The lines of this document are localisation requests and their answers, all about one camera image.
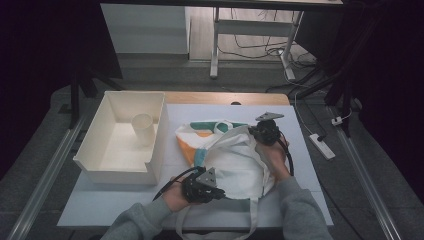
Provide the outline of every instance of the white wall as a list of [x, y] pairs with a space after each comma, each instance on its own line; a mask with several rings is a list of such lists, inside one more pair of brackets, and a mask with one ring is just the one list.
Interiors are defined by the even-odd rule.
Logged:
[[101, 4], [116, 53], [187, 54], [186, 7]]

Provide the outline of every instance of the white cup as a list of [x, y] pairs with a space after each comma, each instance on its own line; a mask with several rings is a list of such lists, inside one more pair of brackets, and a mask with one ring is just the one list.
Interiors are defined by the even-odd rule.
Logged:
[[153, 128], [152, 116], [147, 113], [135, 115], [131, 120], [131, 125], [142, 146], [147, 147], [153, 144], [155, 129]]

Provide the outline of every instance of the white tote bag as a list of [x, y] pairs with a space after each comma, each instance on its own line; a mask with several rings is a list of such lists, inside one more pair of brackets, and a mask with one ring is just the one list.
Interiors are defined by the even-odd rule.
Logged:
[[184, 240], [246, 239], [257, 227], [258, 201], [274, 185], [274, 177], [257, 153], [256, 140], [248, 125], [226, 120], [192, 122], [176, 130], [182, 153], [189, 165], [215, 168], [218, 188], [234, 200], [250, 200], [250, 231], [246, 233], [215, 232], [207, 235], [182, 234], [184, 219], [190, 209], [179, 212], [177, 233]]

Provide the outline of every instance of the person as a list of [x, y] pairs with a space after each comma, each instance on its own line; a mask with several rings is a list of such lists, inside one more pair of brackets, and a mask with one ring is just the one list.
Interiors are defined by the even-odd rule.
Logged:
[[[284, 137], [281, 140], [288, 144]], [[278, 143], [272, 146], [258, 145], [277, 181], [284, 239], [332, 239], [311, 192], [301, 189], [296, 178], [290, 175], [283, 148]], [[181, 184], [176, 182], [155, 201], [145, 206], [135, 203], [121, 213], [102, 240], [152, 239], [162, 231], [161, 223], [165, 218], [189, 205], [182, 195]]]

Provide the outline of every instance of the white box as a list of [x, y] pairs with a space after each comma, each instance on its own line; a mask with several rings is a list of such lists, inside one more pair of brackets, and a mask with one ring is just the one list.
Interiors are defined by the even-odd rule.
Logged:
[[[153, 146], [141, 147], [132, 128], [140, 113], [153, 117]], [[167, 128], [164, 93], [106, 91], [74, 161], [95, 183], [156, 185]]]

